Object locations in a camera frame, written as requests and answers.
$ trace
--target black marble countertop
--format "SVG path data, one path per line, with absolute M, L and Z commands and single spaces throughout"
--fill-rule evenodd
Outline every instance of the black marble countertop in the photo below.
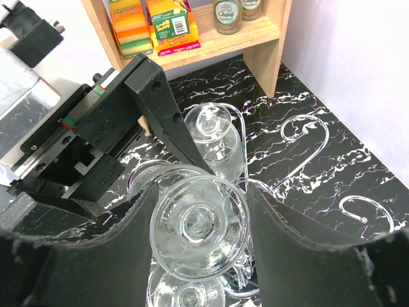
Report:
M 343 215 L 339 202 L 345 196 L 360 195 L 380 203 L 390 212 L 395 230 L 409 221 L 408 189 L 285 66 L 281 66 L 274 98 L 265 95 L 241 56 L 172 80 L 170 85 L 183 116 L 192 105 L 202 102 L 225 102 L 239 108 L 246 121 L 250 177 L 271 186 L 310 156 L 325 138 L 321 126 L 303 121 L 288 125 L 286 134 L 299 133 L 303 126 L 309 133 L 287 143 L 280 135 L 283 122 L 307 113 L 325 122 L 330 132 L 328 145 L 277 191 L 277 198 L 287 206 L 363 239 L 387 232 L 387 219 L 381 210 L 358 200 L 347 203 L 345 208 L 366 217 L 368 223 Z M 127 164 L 126 172 L 103 198 L 107 209 L 125 200 L 130 172 L 150 159 L 174 161 L 155 137 L 143 136 L 136 141 L 122 161 Z M 229 305 L 248 307 L 258 306 L 259 302 L 256 297 L 250 302 L 231 301 Z

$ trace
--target wooden shelf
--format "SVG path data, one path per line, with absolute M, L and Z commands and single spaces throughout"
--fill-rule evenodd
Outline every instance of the wooden shelf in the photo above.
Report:
M 214 28 L 212 4 L 194 8 L 201 48 L 168 56 L 149 57 L 163 69 L 181 67 L 237 50 L 269 97 L 275 93 L 284 38 L 292 0 L 263 0 L 263 16 L 243 22 L 239 32 L 221 35 Z M 130 60 L 123 59 L 114 39 L 111 21 L 102 0 L 82 0 L 112 66 L 121 70 Z
M 201 47 L 191 51 L 182 51 L 168 56 L 158 56 L 156 52 L 149 57 L 164 70 L 184 66 L 209 59 L 221 54 L 245 49 L 260 43 L 280 38 L 280 31 L 266 16 L 251 22 L 242 22 L 239 32 L 233 35 L 218 33 L 213 24 L 213 5 L 204 5 L 193 9 L 199 28 Z M 129 60 L 124 60 L 124 67 Z

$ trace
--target can label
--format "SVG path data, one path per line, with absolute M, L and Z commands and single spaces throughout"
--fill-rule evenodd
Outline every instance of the can label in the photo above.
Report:
M 215 14 L 221 24 L 232 24 L 238 18 L 238 5 L 232 1 L 220 1 L 216 4 Z
M 254 11 L 260 3 L 261 0 L 243 0 L 243 8 L 247 11 Z

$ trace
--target shelf board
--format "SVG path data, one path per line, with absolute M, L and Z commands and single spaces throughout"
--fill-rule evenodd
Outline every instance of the shelf board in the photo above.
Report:
M 158 56 L 156 52 L 149 57 L 164 70 L 184 66 L 194 62 L 209 59 L 221 54 L 245 49 L 261 43 L 280 38 L 278 27 L 267 16 L 261 16 L 254 21 L 242 22 L 239 32 L 233 35 L 221 35 L 213 23 L 213 5 L 194 8 L 193 13 L 199 28 L 201 47 L 190 51 L 182 51 L 168 56 Z M 122 60 L 125 67 L 130 59 Z

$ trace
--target barcode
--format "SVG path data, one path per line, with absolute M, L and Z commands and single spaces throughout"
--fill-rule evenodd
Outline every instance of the barcode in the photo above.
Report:
M 181 35 L 187 33 L 187 26 L 185 17 L 177 17 L 172 19 L 175 35 Z

